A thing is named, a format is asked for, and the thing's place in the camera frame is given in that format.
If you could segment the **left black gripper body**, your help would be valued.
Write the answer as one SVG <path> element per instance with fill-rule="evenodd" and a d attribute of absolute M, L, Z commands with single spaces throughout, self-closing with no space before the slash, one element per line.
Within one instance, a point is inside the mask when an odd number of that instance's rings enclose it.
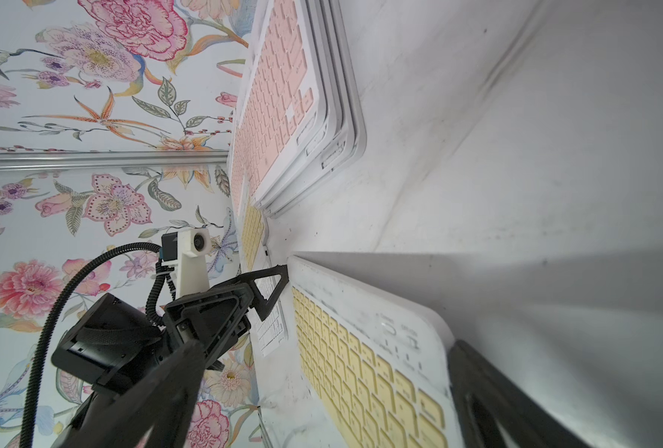
<path fill-rule="evenodd" d="M 249 308 L 235 287 L 191 294 L 169 304 L 163 325 L 107 294 L 60 340 L 51 361 L 90 384 L 92 394 L 124 394 L 188 342 L 204 351 L 204 370 L 251 328 Z"/>

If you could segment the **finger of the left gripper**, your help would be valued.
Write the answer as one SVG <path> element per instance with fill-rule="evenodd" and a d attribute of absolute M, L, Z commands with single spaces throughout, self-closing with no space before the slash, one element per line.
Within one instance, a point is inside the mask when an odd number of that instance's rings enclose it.
<path fill-rule="evenodd" d="M 215 285 L 214 289 L 235 287 L 242 293 L 243 303 L 257 314 L 260 322 L 264 322 L 273 313 L 288 282 L 288 267 L 283 264 L 239 274 Z"/>

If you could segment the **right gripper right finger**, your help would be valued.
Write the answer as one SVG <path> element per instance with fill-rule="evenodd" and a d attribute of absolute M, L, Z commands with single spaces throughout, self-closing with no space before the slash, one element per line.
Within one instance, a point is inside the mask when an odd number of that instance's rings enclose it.
<path fill-rule="evenodd" d="M 469 343 L 455 341 L 447 370 L 465 446 L 587 446 Z"/>

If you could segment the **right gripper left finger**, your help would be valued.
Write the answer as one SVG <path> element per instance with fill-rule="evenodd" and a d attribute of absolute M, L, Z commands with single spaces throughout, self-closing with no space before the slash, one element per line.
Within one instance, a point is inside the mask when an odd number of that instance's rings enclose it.
<path fill-rule="evenodd" d="M 182 447 L 203 374 L 202 345 L 188 342 L 124 394 L 92 394 L 56 446 Z"/>

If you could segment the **yellow keyboard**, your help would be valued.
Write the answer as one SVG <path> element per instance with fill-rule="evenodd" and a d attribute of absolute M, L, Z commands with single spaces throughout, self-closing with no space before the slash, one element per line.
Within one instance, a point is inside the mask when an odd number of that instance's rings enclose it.
<path fill-rule="evenodd" d="M 297 256 L 288 276 L 301 369 L 347 446 L 464 446 L 436 312 Z"/>
<path fill-rule="evenodd" d="M 357 161 L 367 145 L 367 132 L 349 52 L 340 3 L 304 1 L 321 56 L 326 122 L 304 151 L 260 202 L 265 216 L 276 218 L 322 183 Z"/>
<path fill-rule="evenodd" d="M 245 270 L 252 271 L 264 237 L 263 215 L 252 203 L 245 209 L 241 237 Z"/>

